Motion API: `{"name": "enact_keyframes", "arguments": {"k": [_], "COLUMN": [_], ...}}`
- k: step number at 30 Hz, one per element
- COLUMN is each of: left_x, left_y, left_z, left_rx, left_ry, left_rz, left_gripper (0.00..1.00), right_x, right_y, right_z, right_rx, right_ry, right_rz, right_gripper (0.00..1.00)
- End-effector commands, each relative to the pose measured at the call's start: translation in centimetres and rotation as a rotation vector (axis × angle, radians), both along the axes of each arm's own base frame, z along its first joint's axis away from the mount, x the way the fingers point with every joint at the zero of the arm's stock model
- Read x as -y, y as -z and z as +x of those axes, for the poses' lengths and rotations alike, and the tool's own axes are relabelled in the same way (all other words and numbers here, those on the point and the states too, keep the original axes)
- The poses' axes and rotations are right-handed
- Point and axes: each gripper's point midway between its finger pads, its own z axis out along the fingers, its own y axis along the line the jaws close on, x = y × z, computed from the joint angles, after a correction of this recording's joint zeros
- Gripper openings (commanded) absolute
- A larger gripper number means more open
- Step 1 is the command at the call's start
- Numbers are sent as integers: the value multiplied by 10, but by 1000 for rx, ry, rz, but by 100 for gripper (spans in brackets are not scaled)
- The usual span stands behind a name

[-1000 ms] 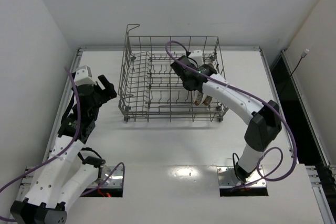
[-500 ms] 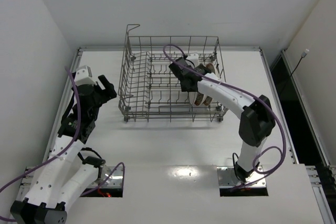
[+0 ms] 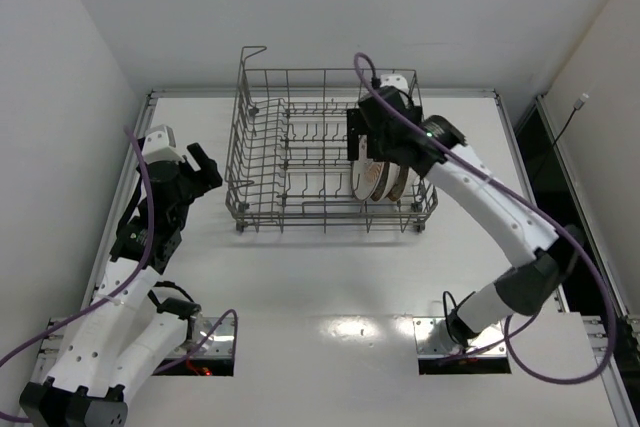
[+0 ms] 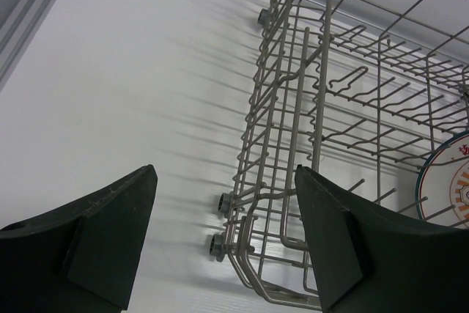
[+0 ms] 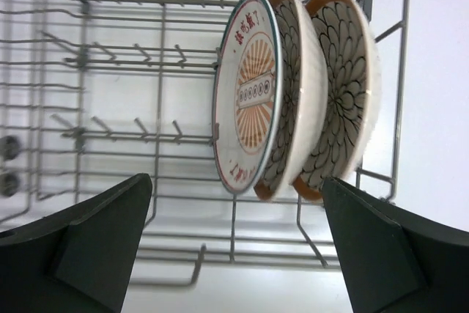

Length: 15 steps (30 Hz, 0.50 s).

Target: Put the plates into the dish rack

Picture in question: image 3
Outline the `floral plate brown rim front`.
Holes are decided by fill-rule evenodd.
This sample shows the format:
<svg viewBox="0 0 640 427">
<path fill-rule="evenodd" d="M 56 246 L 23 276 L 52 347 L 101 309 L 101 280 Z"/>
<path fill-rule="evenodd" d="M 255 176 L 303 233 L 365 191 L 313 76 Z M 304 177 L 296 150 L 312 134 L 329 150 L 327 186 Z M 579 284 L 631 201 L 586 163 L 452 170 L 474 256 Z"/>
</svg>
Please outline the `floral plate brown rim front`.
<svg viewBox="0 0 640 427">
<path fill-rule="evenodd" d="M 378 185 L 370 199 L 374 202 L 379 202 L 386 198 L 396 184 L 399 172 L 400 167 L 397 164 L 386 162 L 383 166 Z"/>
</svg>

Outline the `floral plate brown rim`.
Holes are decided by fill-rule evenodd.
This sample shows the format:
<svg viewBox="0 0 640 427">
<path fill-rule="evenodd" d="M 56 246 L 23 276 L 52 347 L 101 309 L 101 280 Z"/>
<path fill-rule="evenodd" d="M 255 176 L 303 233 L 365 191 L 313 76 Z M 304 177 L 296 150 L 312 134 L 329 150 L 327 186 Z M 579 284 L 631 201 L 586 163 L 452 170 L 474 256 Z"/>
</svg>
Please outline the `floral plate brown rim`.
<svg viewBox="0 0 640 427">
<path fill-rule="evenodd" d="M 379 202 L 386 198 L 396 184 L 399 172 L 400 167 L 397 164 L 386 162 L 383 166 L 378 185 L 370 199 L 374 202 Z"/>
<path fill-rule="evenodd" d="M 418 174 L 411 168 L 402 166 L 398 173 L 398 177 L 392 189 L 389 191 L 387 198 L 393 202 L 399 201 L 403 196 L 407 195 L 418 178 Z"/>
</svg>

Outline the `white plate red characters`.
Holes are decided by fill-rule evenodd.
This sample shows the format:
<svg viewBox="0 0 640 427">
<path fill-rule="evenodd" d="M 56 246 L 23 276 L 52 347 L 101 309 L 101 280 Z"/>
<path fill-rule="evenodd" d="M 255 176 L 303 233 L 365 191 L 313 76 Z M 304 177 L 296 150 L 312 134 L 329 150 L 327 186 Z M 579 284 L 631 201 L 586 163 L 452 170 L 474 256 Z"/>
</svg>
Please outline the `white plate red characters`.
<svg viewBox="0 0 640 427">
<path fill-rule="evenodd" d="M 372 201 L 370 197 L 378 185 L 385 163 L 365 158 L 352 164 L 351 186 L 353 196 L 357 200 Z"/>
</svg>

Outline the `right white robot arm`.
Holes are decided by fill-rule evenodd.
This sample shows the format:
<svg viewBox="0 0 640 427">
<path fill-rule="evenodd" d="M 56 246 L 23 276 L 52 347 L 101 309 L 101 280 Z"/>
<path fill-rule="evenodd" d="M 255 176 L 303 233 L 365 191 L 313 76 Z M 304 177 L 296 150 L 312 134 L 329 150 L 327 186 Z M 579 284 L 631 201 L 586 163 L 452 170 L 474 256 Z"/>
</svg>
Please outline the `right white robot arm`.
<svg viewBox="0 0 640 427">
<path fill-rule="evenodd" d="M 392 86 L 366 94 L 351 113 L 374 160 L 409 167 L 453 198 L 497 243 L 510 267 L 471 293 L 429 335 L 436 353 L 464 349 L 513 314 L 531 317 L 568 276 L 573 246 L 531 208 L 497 189 L 488 168 L 446 118 L 422 118 Z"/>
</svg>

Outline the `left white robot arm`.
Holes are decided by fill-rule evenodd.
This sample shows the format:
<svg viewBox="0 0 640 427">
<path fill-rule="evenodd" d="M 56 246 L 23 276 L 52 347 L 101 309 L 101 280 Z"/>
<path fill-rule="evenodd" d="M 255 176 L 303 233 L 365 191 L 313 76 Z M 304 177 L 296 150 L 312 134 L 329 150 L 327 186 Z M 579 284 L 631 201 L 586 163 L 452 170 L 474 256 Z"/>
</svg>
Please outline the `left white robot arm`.
<svg viewBox="0 0 640 427">
<path fill-rule="evenodd" d="M 40 382 L 29 382 L 19 405 L 33 426 L 122 426 L 140 387 L 167 355 L 192 347 L 198 303 L 168 297 L 131 343 L 125 339 L 152 299 L 182 241 L 191 205 L 221 186 L 217 163 L 197 143 L 188 156 L 172 142 L 146 138 L 136 147 L 146 197 L 132 202 L 116 229 L 102 280 L 90 305 L 71 319 L 66 351 Z"/>
</svg>

